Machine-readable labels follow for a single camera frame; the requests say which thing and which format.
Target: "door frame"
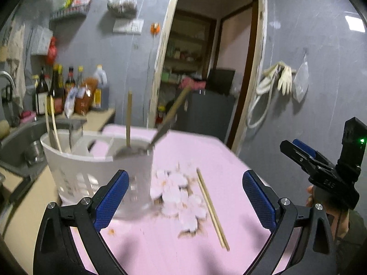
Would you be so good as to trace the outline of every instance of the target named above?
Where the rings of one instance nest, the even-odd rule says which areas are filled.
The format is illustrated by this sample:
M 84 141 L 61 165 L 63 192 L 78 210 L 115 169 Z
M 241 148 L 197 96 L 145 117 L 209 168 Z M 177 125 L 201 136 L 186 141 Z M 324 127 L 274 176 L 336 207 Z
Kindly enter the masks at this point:
M 166 18 L 163 22 L 162 34 L 160 38 L 160 43 L 158 46 L 158 52 L 155 62 L 155 72 L 153 85 L 151 90 L 151 98 L 149 105 L 149 113 L 147 119 L 147 127 L 153 128 L 155 125 L 158 94 L 160 87 L 160 77 L 163 70 L 163 62 L 167 49 L 167 42 L 169 33 L 172 26 L 172 20 L 174 12 L 176 9 L 178 0 L 170 0 L 168 4 L 168 9 L 166 13 Z M 265 43 L 266 43 L 266 33 L 267 33 L 267 0 L 253 0 L 253 15 L 251 20 L 251 31 L 250 31 L 250 42 L 248 47 L 246 67 L 244 73 L 244 81 L 241 87 L 241 103 L 237 106 L 235 118 L 236 123 L 233 121 L 232 125 L 236 125 L 235 129 L 231 129 L 230 137 L 231 144 L 229 148 L 238 155 L 240 151 L 240 146 L 245 138 L 246 127 L 246 116 L 250 100 L 253 96 L 256 79 L 258 74 L 262 71 L 262 66 L 264 62 L 265 54 Z

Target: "human hand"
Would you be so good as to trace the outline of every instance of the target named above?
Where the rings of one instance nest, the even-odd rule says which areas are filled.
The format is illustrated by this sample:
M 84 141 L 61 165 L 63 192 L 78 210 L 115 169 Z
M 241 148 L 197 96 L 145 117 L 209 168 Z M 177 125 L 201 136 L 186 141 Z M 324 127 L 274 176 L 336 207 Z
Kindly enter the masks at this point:
M 307 187 L 307 192 L 310 194 L 306 201 L 306 207 L 312 207 L 313 200 L 313 185 Z M 335 240 L 335 236 L 339 238 L 344 238 L 349 230 L 349 210 L 341 211 L 336 208 L 331 207 L 327 203 L 322 203 L 322 207 L 326 211 L 327 214 L 333 215 L 334 220 L 331 224 L 331 234 L 333 235 L 333 239 Z

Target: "refrigerator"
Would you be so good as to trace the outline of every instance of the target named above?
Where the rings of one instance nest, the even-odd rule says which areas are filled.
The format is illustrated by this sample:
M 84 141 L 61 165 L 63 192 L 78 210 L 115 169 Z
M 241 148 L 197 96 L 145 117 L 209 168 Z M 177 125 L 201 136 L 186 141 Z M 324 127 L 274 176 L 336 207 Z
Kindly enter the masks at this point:
M 235 98 L 208 90 L 191 91 L 177 111 L 174 130 L 209 135 L 224 142 Z

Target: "rubber glove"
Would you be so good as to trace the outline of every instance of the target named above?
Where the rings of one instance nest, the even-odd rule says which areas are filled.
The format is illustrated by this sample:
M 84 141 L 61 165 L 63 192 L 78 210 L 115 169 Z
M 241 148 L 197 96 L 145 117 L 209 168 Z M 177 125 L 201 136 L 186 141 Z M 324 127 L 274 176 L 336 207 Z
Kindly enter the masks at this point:
M 292 88 L 292 68 L 285 65 L 283 72 L 281 73 L 279 82 L 278 82 L 278 91 L 280 91 L 283 95 L 289 94 Z
M 278 66 L 279 64 L 277 63 L 262 72 L 264 78 L 256 88 L 257 95 L 263 95 L 269 92 L 273 78 L 275 78 L 275 73 L 277 72 Z

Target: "metal screw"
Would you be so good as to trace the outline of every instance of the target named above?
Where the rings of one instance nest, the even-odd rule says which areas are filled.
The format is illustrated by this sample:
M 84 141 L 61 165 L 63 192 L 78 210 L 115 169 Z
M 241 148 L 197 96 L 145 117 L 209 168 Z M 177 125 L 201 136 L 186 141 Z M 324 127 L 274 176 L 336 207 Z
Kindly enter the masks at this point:
M 285 205 L 285 206 L 287 206 L 287 205 L 289 205 L 289 204 L 291 203 L 291 201 L 290 201 L 289 199 L 287 199 L 287 198 L 282 198 L 282 199 L 280 200 L 280 202 L 281 202 L 283 205 Z
M 322 205 L 320 203 L 317 203 L 315 205 L 315 208 L 318 209 L 318 210 L 322 210 L 323 209 L 323 207 L 322 207 Z
M 91 202 L 91 199 L 90 198 L 83 198 L 81 200 L 81 204 L 82 205 L 88 205 L 90 202 Z
M 50 202 L 50 203 L 47 205 L 47 209 L 53 209 L 55 206 L 56 206 L 56 203 L 55 203 L 55 202 Z

